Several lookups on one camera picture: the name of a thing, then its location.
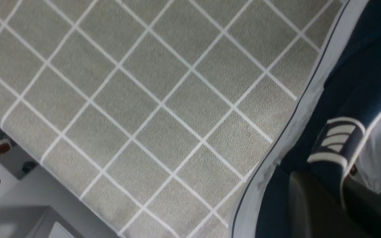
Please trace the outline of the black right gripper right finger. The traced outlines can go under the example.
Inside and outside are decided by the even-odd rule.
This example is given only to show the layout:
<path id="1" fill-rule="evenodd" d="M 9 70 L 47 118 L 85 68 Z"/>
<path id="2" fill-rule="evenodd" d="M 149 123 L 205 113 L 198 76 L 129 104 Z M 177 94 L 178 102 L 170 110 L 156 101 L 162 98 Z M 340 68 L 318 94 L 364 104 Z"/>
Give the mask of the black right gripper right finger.
<path id="1" fill-rule="evenodd" d="M 381 195 L 351 178 L 343 183 L 345 207 L 349 217 L 371 238 L 381 238 Z"/>

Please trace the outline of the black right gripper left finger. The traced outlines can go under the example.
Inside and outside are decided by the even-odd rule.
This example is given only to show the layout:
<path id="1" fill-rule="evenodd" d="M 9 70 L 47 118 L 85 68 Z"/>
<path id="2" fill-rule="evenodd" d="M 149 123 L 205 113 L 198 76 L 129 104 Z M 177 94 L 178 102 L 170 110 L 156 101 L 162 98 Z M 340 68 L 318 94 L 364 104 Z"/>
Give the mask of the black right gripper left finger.
<path id="1" fill-rule="evenodd" d="M 292 238 L 369 238 L 316 179 L 292 172 L 288 211 Z"/>

